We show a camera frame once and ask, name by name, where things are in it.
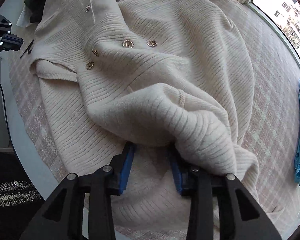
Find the cream ribbed knit cardigan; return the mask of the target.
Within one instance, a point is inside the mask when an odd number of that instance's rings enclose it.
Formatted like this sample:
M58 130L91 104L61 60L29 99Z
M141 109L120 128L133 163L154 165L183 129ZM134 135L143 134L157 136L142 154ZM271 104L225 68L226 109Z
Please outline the cream ribbed knit cardigan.
M183 230L165 147L257 196L257 157L242 148L254 97L245 42L209 0L46 0L30 70L61 160L80 176L137 145L117 226Z

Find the dark clothes pile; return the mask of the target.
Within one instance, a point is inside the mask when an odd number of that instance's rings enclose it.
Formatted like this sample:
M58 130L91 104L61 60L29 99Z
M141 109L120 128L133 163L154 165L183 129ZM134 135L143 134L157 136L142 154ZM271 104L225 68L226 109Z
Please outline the dark clothes pile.
M30 23L39 23L42 20L46 0L25 0L26 9L30 10Z

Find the black tweed garment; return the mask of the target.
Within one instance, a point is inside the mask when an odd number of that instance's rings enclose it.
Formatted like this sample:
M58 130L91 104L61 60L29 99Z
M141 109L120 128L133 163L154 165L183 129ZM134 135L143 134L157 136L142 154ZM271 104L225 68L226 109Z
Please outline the black tweed garment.
M0 183L0 207L10 207L42 200L41 195L29 181Z

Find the pink plaid table cloth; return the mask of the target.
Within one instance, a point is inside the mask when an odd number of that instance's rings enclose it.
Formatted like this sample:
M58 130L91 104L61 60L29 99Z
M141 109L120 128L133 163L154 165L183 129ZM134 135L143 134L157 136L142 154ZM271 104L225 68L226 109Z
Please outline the pink plaid table cloth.
M233 20L242 34L255 73L250 126L243 147L256 154L260 176L257 191L261 206L270 213L283 239L300 224L300 187L294 181L294 155L299 134L300 68L277 33L257 13L235 0L210 0ZM64 178L66 171L48 129L39 81L29 71L29 57L9 53L10 81L15 108L11 124L27 134L28 152L19 152L23 167L43 197Z

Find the black left gripper with blue pads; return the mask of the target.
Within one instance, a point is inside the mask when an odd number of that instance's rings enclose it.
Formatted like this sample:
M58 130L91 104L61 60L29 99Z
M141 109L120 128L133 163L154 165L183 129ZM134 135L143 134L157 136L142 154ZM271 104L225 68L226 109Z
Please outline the black left gripper with blue pads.
M4 51L18 51L23 45L23 39L12 34L12 22L0 15L0 53Z

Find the white plastic bag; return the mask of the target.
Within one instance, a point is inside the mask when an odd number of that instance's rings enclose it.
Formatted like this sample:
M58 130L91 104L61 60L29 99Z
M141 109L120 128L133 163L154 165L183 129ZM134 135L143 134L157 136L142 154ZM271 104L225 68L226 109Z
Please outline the white plastic bag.
M16 26L21 27L21 28L27 28L29 27L32 23L30 22L30 18L32 16L32 11L26 6L23 6L23 10L20 13L20 16L17 20Z

